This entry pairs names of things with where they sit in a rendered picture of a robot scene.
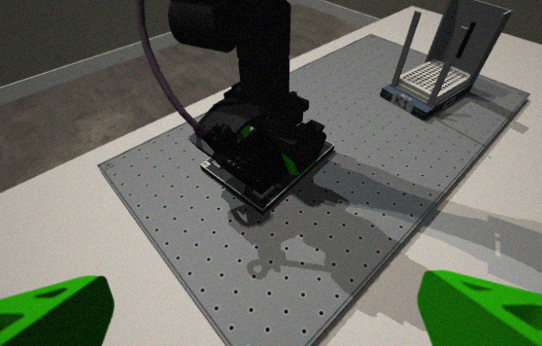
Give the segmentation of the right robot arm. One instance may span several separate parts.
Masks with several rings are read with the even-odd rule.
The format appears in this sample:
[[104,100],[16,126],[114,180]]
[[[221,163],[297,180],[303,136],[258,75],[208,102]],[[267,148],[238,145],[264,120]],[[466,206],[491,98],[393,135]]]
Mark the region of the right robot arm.
[[[238,58],[256,69],[276,67],[289,57],[287,0],[171,0],[168,20],[179,43],[219,52],[236,47]],[[267,115],[264,107],[235,94],[216,103],[199,121],[219,149],[212,150],[195,129],[188,140],[222,165],[244,146],[241,131]]]

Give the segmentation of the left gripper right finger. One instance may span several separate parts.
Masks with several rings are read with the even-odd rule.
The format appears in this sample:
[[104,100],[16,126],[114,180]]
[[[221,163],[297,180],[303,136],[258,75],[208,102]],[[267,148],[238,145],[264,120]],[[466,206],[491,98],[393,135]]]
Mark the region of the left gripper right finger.
[[428,270],[418,307],[432,346],[542,346],[542,294]]

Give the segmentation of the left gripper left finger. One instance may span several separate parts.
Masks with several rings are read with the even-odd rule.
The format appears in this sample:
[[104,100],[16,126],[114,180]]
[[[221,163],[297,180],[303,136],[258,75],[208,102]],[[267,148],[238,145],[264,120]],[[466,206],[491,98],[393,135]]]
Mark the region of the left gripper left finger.
[[115,302],[104,276],[0,299],[0,346],[102,346]]

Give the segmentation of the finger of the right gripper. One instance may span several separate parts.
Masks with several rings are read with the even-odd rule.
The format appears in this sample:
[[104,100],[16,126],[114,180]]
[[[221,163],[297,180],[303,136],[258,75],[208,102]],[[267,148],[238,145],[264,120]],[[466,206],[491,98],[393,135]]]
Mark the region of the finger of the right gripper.
[[316,161],[317,159],[308,167],[306,168],[302,173],[298,173],[297,172],[297,169],[296,169],[296,166],[295,166],[295,163],[288,157],[286,156],[284,153],[281,153],[282,154],[282,157],[284,159],[284,162],[286,164],[286,167],[288,169],[288,173],[291,174],[291,175],[302,175],[306,170],[308,170]]
[[[251,129],[251,126],[250,125],[247,125],[242,131],[241,133],[243,134],[244,138],[247,137],[248,135],[250,135],[250,129]],[[243,139],[244,139],[243,138]]]

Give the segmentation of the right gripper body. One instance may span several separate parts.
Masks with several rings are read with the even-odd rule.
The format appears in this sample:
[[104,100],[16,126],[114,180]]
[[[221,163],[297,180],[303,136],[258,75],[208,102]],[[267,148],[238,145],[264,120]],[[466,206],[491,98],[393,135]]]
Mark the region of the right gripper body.
[[246,102],[267,109],[266,117],[249,125],[279,141],[280,152],[302,173],[319,158],[326,134],[322,132],[323,124],[302,122],[309,100],[289,92],[289,58],[265,70],[250,67],[240,59],[238,63],[240,82],[224,93],[224,99],[239,94]]

